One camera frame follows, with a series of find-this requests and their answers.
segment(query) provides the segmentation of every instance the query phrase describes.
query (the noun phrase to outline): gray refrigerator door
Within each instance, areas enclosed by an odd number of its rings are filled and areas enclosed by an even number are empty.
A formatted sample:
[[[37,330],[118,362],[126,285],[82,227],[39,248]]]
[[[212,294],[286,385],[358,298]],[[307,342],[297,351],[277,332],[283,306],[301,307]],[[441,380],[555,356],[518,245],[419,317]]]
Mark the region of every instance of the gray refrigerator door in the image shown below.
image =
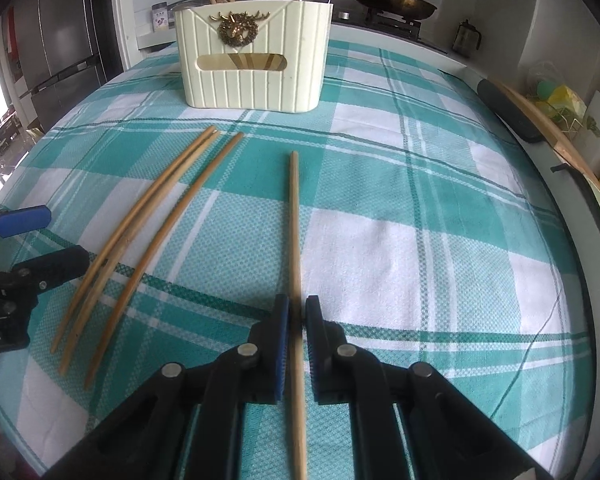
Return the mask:
[[[38,0],[14,0],[13,23],[20,65],[27,88],[33,89],[51,77],[42,43]]]
[[[84,0],[40,0],[40,25],[51,75],[98,53]]]
[[[92,66],[31,96],[43,130],[48,132],[75,105],[104,83],[102,68]]]

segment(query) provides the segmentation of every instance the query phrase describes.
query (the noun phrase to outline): green and white plaid fabric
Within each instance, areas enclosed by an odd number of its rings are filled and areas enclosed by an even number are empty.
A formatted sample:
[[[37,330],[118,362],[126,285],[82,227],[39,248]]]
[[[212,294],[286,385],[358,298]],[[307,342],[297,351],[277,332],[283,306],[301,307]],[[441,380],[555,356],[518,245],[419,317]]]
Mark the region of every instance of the green and white plaid fabric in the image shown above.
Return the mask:
[[[128,250],[66,378],[49,345],[77,283],[40,296],[30,348],[0,355],[0,421],[45,470],[163,363],[212,361],[286,291],[288,156],[300,155],[302,288],[383,361],[433,364],[554,474],[583,444],[593,362],[576,259],[544,185],[461,81],[393,52],[331,41],[305,114],[187,107],[175,47],[93,93],[14,172],[0,205],[51,225],[0,240],[0,269],[81,244],[95,254],[204,128],[221,138]],[[229,136],[246,138],[190,204],[142,280],[96,385],[110,308],[144,248]],[[353,478],[347,406],[307,391],[312,479]],[[283,407],[250,406],[243,479],[289,476]]]

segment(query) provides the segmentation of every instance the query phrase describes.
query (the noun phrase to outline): deer head emblem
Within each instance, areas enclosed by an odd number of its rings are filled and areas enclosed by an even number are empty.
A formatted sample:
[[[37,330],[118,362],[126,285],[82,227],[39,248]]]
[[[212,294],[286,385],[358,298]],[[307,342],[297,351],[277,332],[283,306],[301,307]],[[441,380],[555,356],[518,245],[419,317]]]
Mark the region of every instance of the deer head emblem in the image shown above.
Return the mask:
[[[256,21],[266,20],[270,12],[260,14],[256,12],[253,16],[249,16],[246,12],[234,14],[229,12],[223,16],[218,12],[218,16],[209,16],[213,22],[220,22],[218,27],[218,36],[220,40],[228,46],[238,48],[250,44],[258,35],[258,24]]]

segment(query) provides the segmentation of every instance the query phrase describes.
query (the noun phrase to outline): utensil holder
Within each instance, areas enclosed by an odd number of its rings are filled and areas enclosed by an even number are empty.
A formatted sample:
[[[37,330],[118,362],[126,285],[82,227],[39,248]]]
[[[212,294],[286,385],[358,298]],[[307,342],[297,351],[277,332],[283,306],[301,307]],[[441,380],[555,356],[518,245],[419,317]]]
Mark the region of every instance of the utensil holder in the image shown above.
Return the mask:
[[[332,9],[331,4],[295,0],[177,6],[187,104],[312,110],[322,90]]]

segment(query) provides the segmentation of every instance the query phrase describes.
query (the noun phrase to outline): screw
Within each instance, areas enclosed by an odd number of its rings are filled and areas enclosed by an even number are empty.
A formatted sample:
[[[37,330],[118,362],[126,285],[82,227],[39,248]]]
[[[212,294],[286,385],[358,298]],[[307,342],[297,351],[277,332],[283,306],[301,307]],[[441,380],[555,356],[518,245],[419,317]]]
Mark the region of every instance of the screw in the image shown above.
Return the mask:
[[[238,346],[238,354],[244,357],[250,357],[258,351],[258,347],[253,343],[242,343]]]
[[[431,365],[423,361],[414,363],[411,365],[411,368],[413,368],[413,373],[415,373],[418,377],[431,377],[431,374],[433,373],[433,368],[431,368]]]
[[[350,344],[344,344],[344,345],[340,345],[338,346],[338,349],[336,350],[336,352],[338,353],[338,355],[340,357],[353,357],[357,350],[356,347]]]
[[[180,375],[182,366],[180,366],[178,363],[167,363],[160,371],[165,377],[172,379]]]
[[[13,303],[13,301],[5,301],[4,305],[2,306],[2,310],[7,315],[12,314],[16,310],[16,304]]]

